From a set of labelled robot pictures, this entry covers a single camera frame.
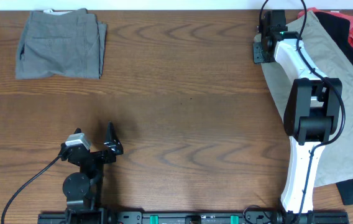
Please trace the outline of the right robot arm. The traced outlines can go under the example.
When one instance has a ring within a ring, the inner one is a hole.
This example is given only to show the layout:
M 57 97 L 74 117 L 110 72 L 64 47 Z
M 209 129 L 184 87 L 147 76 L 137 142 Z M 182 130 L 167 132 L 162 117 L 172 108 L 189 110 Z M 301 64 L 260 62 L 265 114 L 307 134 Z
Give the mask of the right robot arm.
M 299 222 L 313 213 L 314 181 L 321 154 L 341 135 L 345 125 L 342 83 L 318 70 L 297 31 L 285 27 L 263 30 L 253 51 L 256 64 L 279 66 L 281 74 L 273 77 L 289 84 L 283 126 L 291 152 L 280 202 L 284 220 Z

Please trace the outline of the folded grey shorts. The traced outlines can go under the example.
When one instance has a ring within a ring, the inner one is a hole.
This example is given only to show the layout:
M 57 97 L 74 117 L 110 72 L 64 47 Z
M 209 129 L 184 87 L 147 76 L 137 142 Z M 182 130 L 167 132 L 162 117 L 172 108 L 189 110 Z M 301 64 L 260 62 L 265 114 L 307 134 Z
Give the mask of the folded grey shorts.
M 107 24 L 84 8 L 30 12 L 17 47 L 16 79 L 101 78 L 106 31 Z

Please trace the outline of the black garment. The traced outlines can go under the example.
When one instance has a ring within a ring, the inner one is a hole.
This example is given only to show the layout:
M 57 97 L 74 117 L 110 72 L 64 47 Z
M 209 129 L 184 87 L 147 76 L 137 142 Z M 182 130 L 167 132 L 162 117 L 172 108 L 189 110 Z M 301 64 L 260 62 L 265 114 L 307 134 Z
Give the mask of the black garment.
M 352 42 L 349 40 L 350 21 L 326 12 L 316 12 L 315 15 L 332 40 L 335 41 L 353 65 L 353 46 L 351 46 Z M 343 204 L 353 205 L 353 179 L 338 182 L 336 186 Z

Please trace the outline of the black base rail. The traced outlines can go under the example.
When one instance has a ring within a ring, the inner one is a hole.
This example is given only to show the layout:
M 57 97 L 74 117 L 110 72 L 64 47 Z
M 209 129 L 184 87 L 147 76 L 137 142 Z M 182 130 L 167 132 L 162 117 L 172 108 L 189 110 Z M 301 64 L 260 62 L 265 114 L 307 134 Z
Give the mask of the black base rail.
M 283 214 L 277 211 L 247 210 L 243 213 L 142 213 L 119 212 L 115 214 L 96 212 L 81 214 L 43 213 L 38 224 L 67 223 L 113 223 L 113 224 L 348 224 L 346 212 L 314 212 Z

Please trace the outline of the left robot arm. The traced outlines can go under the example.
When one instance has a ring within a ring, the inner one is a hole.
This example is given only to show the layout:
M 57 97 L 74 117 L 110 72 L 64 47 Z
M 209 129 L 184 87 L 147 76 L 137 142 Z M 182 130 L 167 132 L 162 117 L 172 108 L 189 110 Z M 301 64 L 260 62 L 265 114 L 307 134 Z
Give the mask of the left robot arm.
M 66 223 L 116 223 L 114 215 L 101 206 L 104 165 L 116 162 L 124 148 L 109 122 L 102 151 L 90 151 L 91 142 L 78 128 L 61 144 L 59 157 L 80 168 L 63 182 Z

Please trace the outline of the khaki beige shorts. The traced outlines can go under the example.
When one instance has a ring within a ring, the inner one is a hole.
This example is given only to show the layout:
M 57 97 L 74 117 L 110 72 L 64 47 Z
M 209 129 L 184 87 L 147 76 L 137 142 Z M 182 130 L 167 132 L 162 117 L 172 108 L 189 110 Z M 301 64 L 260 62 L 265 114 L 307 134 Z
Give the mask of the khaki beige shorts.
M 320 187 L 353 179 L 353 63 L 321 25 L 313 11 L 307 18 L 288 24 L 290 31 L 303 31 L 305 49 L 317 68 L 328 77 L 342 82 L 342 99 L 346 109 L 346 123 L 341 137 L 327 145 L 319 160 L 315 186 Z

